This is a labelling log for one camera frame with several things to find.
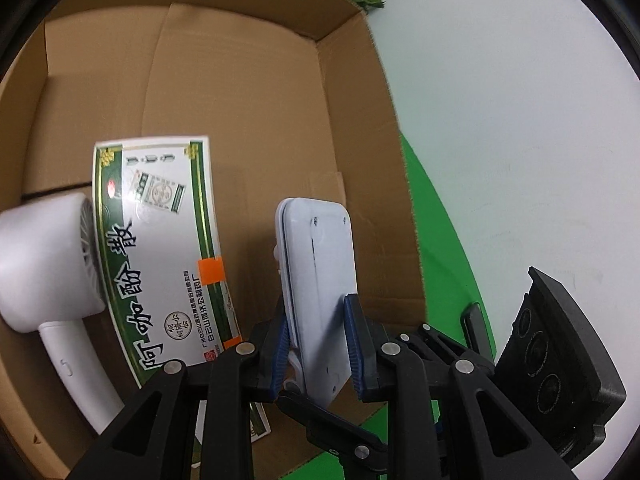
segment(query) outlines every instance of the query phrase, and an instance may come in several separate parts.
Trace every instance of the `green mat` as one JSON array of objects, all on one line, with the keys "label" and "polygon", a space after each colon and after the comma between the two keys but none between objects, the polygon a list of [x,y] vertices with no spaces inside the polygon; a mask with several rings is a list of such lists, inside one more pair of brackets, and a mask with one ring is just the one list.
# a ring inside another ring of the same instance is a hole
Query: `green mat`
[{"label": "green mat", "polygon": [[[482,314],[487,322],[491,348],[495,356],[494,335],[465,251],[436,190],[404,137],[402,149],[414,203],[424,292],[429,305],[428,321],[438,330],[464,344],[460,314],[469,303],[477,301],[482,307]],[[437,414],[437,406],[434,406],[434,410]],[[363,428],[374,432],[386,441],[386,408],[373,415],[363,424]],[[286,480],[341,480],[343,475],[338,459],[329,453],[322,453],[284,478]]]}]

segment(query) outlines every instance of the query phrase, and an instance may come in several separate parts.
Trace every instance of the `cardboard box wall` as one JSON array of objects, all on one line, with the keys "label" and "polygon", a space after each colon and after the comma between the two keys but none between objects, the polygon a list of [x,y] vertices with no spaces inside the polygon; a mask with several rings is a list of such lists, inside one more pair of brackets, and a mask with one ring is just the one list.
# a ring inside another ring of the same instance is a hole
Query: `cardboard box wall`
[{"label": "cardboard box wall", "polygon": [[[242,332],[269,319],[280,282],[273,217],[287,196],[346,201],[367,314],[424,320],[398,125],[366,20],[346,0],[62,0],[0,84],[0,208],[91,181],[98,140],[208,135],[216,216]],[[134,383],[108,314],[86,320],[123,398]],[[332,409],[375,406],[345,387]],[[318,450],[268,406],[258,479]],[[44,478],[94,439],[37,334],[0,322],[0,418]]]}]

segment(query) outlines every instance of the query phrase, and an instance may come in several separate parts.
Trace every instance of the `silver bolt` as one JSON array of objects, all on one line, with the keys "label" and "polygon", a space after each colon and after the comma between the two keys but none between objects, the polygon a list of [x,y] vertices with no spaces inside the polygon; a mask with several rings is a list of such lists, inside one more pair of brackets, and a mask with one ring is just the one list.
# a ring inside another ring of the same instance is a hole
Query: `silver bolt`
[{"label": "silver bolt", "polygon": [[387,355],[398,355],[400,353],[400,347],[398,343],[384,343],[382,345],[382,351]]},{"label": "silver bolt", "polygon": [[169,361],[164,364],[164,373],[173,375],[182,370],[182,363],[180,361]]},{"label": "silver bolt", "polygon": [[474,364],[466,359],[460,359],[460,361],[456,361],[456,370],[461,374],[470,374],[474,371]]},{"label": "silver bolt", "polygon": [[364,460],[366,459],[367,456],[369,456],[369,448],[367,446],[358,446],[356,449],[353,450],[353,454],[358,457],[360,460]]},{"label": "silver bolt", "polygon": [[249,355],[254,353],[254,351],[255,346],[249,342],[240,343],[238,346],[236,346],[236,352],[240,355]]}]

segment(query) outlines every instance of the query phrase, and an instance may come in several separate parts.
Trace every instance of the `white plastic device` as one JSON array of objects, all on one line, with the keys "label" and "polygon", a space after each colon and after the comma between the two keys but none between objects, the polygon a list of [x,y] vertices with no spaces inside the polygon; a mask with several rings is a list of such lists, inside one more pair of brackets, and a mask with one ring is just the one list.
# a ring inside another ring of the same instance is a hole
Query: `white plastic device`
[{"label": "white plastic device", "polygon": [[351,220],[338,203],[288,198],[276,211],[274,256],[302,394],[326,408],[351,376],[343,301],[357,292]]},{"label": "white plastic device", "polygon": [[99,434],[123,403],[82,323],[104,310],[92,218],[81,193],[0,214],[0,314],[17,332],[40,332],[60,379]]}]

